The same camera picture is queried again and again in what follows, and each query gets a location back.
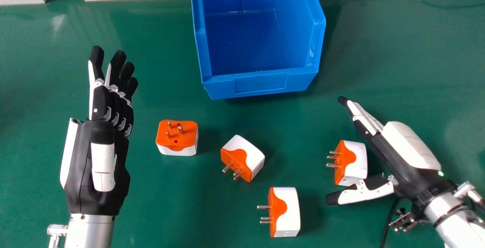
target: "blue bin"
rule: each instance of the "blue bin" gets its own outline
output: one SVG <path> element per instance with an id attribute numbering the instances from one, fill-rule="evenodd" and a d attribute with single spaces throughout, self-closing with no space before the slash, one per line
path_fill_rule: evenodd
<path id="1" fill-rule="evenodd" d="M 318 0 L 192 0 L 202 84 L 211 99 L 306 90 L 318 72 Z"/>

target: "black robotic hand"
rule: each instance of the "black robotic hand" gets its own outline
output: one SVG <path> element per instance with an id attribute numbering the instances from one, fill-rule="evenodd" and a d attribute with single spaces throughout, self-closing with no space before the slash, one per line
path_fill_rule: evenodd
<path id="1" fill-rule="evenodd" d="M 138 81 L 123 51 L 111 59 L 106 79 L 103 58 L 102 48 L 94 46 L 88 61 L 89 119 L 70 119 L 67 130 L 60 178 L 72 214 L 118 215 L 130 186 L 125 162 Z"/>

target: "robotic hand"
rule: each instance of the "robotic hand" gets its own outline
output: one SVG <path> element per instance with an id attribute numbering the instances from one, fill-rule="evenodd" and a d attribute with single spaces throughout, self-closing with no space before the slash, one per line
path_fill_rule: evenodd
<path id="1" fill-rule="evenodd" d="M 69 224 L 47 228 L 49 248 L 108 248 L 114 217 L 128 195 L 130 175 L 125 167 L 128 136 L 133 127 L 131 97 L 138 81 L 135 67 L 118 50 L 102 72 L 104 51 L 92 48 L 88 61 L 89 119 L 70 119 L 60 180 L 71 214 Z"/>
<path id="2" fill-rule="evenodd" d="M 370 177 L 328 194 L 328 205 L 356 203 L 396 193 L 411 200 L 411 212 L 401 212 L 389 226 L 395 231 L 412 229 L 427 217 L 447 248 L 485 247 L 485 223 L 468 210 L 463 198 L 468 196 L 482 210 L 485 203 L 475 188 L 466 181 L 457 186 L 445 179 L 441 164 L 418 135 L 401 122 L 385 126 L 358 103 L 344 97 L 338 102 L 352 116 L 357 132 L 392 175 Z"/>

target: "green table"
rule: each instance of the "green table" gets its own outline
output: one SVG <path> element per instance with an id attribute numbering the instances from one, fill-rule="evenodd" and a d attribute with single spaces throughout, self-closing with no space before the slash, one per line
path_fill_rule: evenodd
<path id="1" fill-rule="evenodd" d="M 445 176 L 485 191 L 485 0 L 320 0 L 327 18 L 320 73 L 305 92 L 211 101 L 199 76 L 189 0 L 0 8 L 0 247 L 45 247 L 66 223 L 59 184 L 69 117 L 88 111 L 92 45 L 123 49 L 140 81 L 127 168 L 129 195 L 113 247 L 374 248 L 394 198 L 328 207 L 338 190 L 326 153 L 361 141 L 336 99 L 347 96 L 383 122 L 411 126 Z M 162 119 L 199 123 L 196 157 L 161 156 Z M 221 173 L 234 134 L 267 160 L 248 184 Z M 369 152 L 370 174 L 382 168 Z M 258 223 L 271 186 L 294 186 L 302 228 L 271 239 Z M 389 248 L 443 247 L 431 226 L 390 232 Z"/>

